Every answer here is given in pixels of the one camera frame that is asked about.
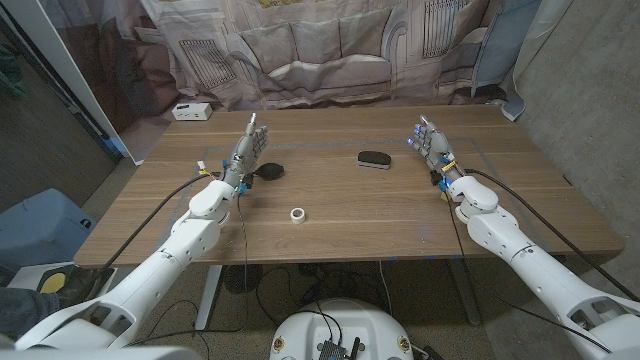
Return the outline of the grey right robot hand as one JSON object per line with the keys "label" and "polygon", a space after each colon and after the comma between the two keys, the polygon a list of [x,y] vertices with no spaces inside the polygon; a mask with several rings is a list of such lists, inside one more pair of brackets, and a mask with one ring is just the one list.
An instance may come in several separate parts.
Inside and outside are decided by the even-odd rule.
{"label": "grey right robot hand", "polygon": [[448,139],[426,115],[419,116],[419,122],[415,124],[407,143],[424,158],[430,169],[432,184],[441,190],[447,190],[454,181],[465,176]]}

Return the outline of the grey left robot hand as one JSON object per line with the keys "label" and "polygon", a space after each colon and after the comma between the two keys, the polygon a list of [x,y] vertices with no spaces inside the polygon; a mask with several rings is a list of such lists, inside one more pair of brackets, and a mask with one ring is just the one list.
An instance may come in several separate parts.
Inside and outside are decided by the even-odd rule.
{"label": "grey left robot hand", "polygon": [[257,114],[252,113],[245,133],[231,153],[221,180],[232,187],[239,187],[244,178],[256,169],[259,157],[267,145],[268,128],[258,126]]}

